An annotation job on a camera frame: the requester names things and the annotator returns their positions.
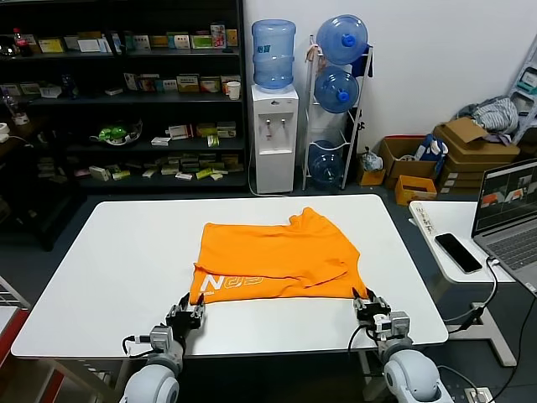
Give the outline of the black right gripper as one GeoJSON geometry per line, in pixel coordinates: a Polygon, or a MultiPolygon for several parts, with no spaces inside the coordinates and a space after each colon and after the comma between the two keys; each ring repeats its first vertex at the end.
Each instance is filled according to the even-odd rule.
{"type": "Polygon", "coordinates": [[[390,313],[390,305],[382,297],[370,289],[367,289],[367,295],[368,298],[362,300],[358,291],[352,287],[353,308],[360,326],[372,326],[375,315],[387,316],[390,313]]]}

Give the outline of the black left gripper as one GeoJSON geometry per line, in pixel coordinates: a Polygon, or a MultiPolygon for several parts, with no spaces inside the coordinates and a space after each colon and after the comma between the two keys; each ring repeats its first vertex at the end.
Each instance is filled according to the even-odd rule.
{"type": "Polygon", "coordinates": [[[187,292],[177,304],[174,304],[165,318],[166,325],[174,332],[190,332],[199,329],[205,312],[205,295],[201,293],[194,305],[193,311],[186,311],[189,305],[190,293],[187,292]]]}

